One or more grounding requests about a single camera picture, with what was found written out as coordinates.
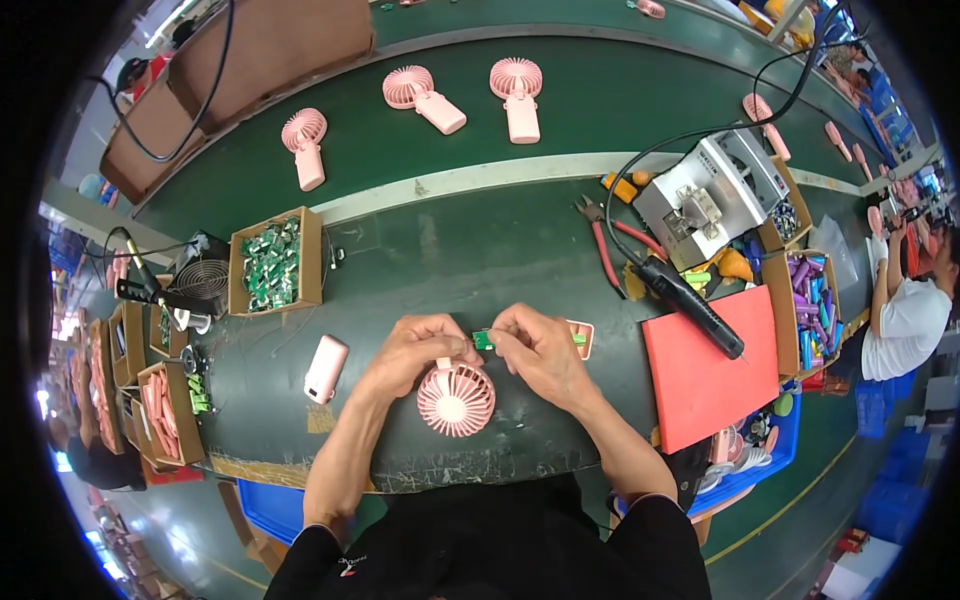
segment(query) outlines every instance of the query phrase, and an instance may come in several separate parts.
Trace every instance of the fan handle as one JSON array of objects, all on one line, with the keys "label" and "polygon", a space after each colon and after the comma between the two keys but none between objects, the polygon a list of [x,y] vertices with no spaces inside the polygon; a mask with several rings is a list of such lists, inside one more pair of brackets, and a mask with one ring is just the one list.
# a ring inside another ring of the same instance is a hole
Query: fan handle
[{"label": "fan handle", "polygon": [[419,93],[414,107],[443,135],[450,135],[467,123],[467,116],[450,104],[443,94],[435,91]]},{"label": "fan handle", "polygon": [[503,107],[507,110],[507,129],[515,144],[536,144],[540,141],[537,103],[529,94],[513,93]]},{"label": "fan handle", "polygon": [[324,164],[320,161],[320,146],[317,142],[310,141],[302,144],[294,156],[301,190],[309,192],[326,181]]}]

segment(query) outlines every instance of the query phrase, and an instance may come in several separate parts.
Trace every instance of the wire cutters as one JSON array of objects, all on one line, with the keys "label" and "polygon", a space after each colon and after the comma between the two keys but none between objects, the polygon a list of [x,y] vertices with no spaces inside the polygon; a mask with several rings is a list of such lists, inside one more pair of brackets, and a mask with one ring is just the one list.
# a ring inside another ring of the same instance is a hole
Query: wire cutters
[{"label": "wire cutters", "polygon": [[[604,211],[600,208],[598,204],[594,204],[586,194],[582,194],[584,199],[584,205],[580,206],[580,203],[574,202],[574,205],[577,207],[577,210],[580,211],[580,214],[587,217],[587,220],[590,221],[590,228],[593,229],[593,237],[597,242],[597,249],[600,251],[600,260],[603,261],[603,270],[607,273],[607,279],[610,281],[610,285],[613,286],[613,289],[616,290],[617,294],[620,295],[620,298],[626,300],[627,293],[623,291],[623,287],[620,286],[620,280],[616,277],[616,271],[613,270],[613,264],[610,262],[610,253],[607,252],[607,239],[603,235],[603,221],[605,221]],[[663,251],[663,248],[657,241],[644,233],[630,227],[629,225],[624,225],[619,221],[613,221],[612,225],[623,231],[627,235],[634,237],[640,242],[646,244],[650,247],[654,253],[659,256],[663,262],[667,261],[666,252]]]}]

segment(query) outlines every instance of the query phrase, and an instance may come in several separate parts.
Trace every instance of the power cord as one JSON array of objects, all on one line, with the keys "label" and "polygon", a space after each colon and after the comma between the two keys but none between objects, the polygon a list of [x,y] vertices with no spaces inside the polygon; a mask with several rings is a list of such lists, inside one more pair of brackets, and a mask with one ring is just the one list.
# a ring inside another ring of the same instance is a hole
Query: power cord
[{"label": "power cord", "polygon": [[[626,257],[627,260],[631,262],[636,261],[636,255],[633,252],[631,252],[631,250],[617,237],[616,229],[613,228],[613,222],[610,217],[610,207],[611,207],[611,204],[613,204],[613,190],[615,190],[617,184],[620,183],[621,180],[623,180],[623,177],[627,174],[630,168],[633,167],[638,162],[640,162],[645,156],[649,155],[650,153],[664,146],[667,146],[669,144],[679,142],[682,139],[687,139],[688,137],[703,137],[706,135],[713,135],[715,133],[720,133],[720,132],[729,132],[733,130],[743,130],[743,129],[751,129],[754,127],[761,127],[763,125],[767,125],[768,123],[773,123],[777,119],[781,118],[784,114],[786,114],[788,110],[790,110],[791,107],[793,107],[794,103],[797,102],[797,99],[800,97],[800,92],[803,91],[804,85],[806,85],[806,80],[810,76],[810,71],[813,69],[813,62],[816,61],[817,54],[815,51],[818,48],[820,48],[820,45],[823,43],[824,36],[827,34],[827,29],[830,21],[832,21],[833,17],[836,16],[836,14],[840,12],[849,3],[850,3],[850,0],[840,0],[827,13],[827,18],[824,19],[823,26],[820,28],[820,31],[817,32],[816,36],[813,39],[813,44],[811,46],[810,54],[809,56],[807,56],[806,62],[804,63],[804,70],[801,72],[800,78],[797,80],[797,84],[796,86],[794,86],[793,92],[790,93],[790,96],[786,99],[786,102],[783,103],[783,106],[780,107],[780,109],[777,110],[777,112],[770,115],[766,119],[761,119],[759,121],[755,121],[752,123],[744,123],[741,125],[723,125],[720,127],[708,127],[700,130],[695,130],[693,132],[681,133],[679,135],[668,137],[667,139],[664,139],[661,142],[654,144],[653,146],[644,150],[643,152],[638,153],[636,156],[634,156],[629,161],[627,161],[627,164],[623,165],[623,168],[620,169],[620,171],[616,174],[616,177],[613,178],[613,181],[611,181],[610,188],[609,188],[610,191],[607,193],[607,205],[604,207],[604,221],[607,224],[607,232],[610,234],[611,240],[613,240],[613,244],[620,251],[620,253],[623,254],[624,257]],[[696,144],[694,144],[693,148],[688,150],[686,154],[688,155],[691,152],[693,152],[694,148],[696,148]]]},{"label": "power cord", "polygon": [[224,64],[227,62],[227,50],[230,47],[230,38],[233,35],[233,12],[234,0],[228,0],[227,26],[226,30],[224,31],[224,49],[220,53],[220,63],[217,65],[217,73],[213,77],[213,86],[210,88],[210,93],[206,95],[206,100],[204,100],[204,103],[200,106],[200,110],[197,111],[197,116],[194,117],[193,123],[190,125],[190,130],[186,133],[180,143],[177,144],[177,147],[174,148],[173,152],[167,156],[157,156],[147,150],[136,134],[133,133],[130,124],[127,122],[127,118],[124,116],[123,112],[120,111],[120,107],[117,106],[116,95],[119,93],[119,91],[114,91],[113,88],[110,87],[110,84],[107,82],[107,80],[105,80],[103,77],[93,75],[87,75],[84,77],[84,79],[101,84],[107,89],[107,96],[110,101],[110,105],[113,107],[113,111],[117,115],[117,120],[120,122],[120,126],[123,127],[125,132],[127,132],[127,135],[130,136],[130,139],[133,140],[133,143],[136,144],[141,151],[143,151],[143,154],[147,155],[147,157],[153,162],[166,163],[176,158],[180,151],[183,150],[183,147],[186,146],[190,136],[193,135],[193,132],[195,132],[200,126],[200,122],[206,114],[206,109],[210,106],[210,102],[213,100],[213,95],[217,92],[217,86],[220,84],[220,77],[224,74]]}]

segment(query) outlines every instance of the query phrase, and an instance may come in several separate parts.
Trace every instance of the black shirt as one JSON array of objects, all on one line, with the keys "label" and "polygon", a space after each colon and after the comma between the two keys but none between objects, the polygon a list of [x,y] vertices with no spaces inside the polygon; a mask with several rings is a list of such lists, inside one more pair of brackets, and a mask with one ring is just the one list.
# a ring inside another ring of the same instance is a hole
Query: black shirt
[{"label": "black shirt", "polygon": [[100,490],[116,490],[135,485],[142,479],[140,455],[126,440],[123,454],[114,454],[100,437],[95,437],[90,448],[80,436],[70,438],[66,445],[66,460],[70,468],[86,483]]},{"label": "black shirt", "polygon": [[303,530],[265,600],[710,598],[693,526],[666,496],[640,498],[606,543],[579,489],[575,502],[541,482],[396,500],[346,554],[323,526]]}]

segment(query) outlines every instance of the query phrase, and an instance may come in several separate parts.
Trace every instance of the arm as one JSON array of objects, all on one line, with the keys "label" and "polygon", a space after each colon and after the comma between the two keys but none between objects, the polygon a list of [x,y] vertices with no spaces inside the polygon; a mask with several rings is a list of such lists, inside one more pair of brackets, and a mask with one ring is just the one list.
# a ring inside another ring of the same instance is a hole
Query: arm
[{"label": "arm", "polygon": [[903,236],[906,235],[906,228],[900,216],[894,215],[892,221],[897,228],[890,233],[890,255],[887,258],[888,299],[892,298],[894,294],[897,293],[897,290],[900,288],[900,284],[903,283],[903,270],[900,267],[900,254],[903,246]]},{"label": "arm", "polygon": [[303,494],[304,527],[321,524],[343,540],[346,520],[370,480],[370,460],[387,411],[413,390],[424,366],[444,356],[483,363],[449,315],[404,317],[396,324],[314,458]]},{"label": "arm", "polygon": [[515,304],[496,318],[488,335],[510,372],[584,426],[600,451],[613,489],[628,506],[649,493],[676,501],[677,484],[670,468],[590,381],[565,320]]},{"label": "arm", "polygon": [[880,317],[883,306],[890,301],[890,296],[887,291],[887,271],[887,259],[881,258],[876,268],[874,300],[870,304],[870,330],[874,332],[877,338],[880,337]]}]

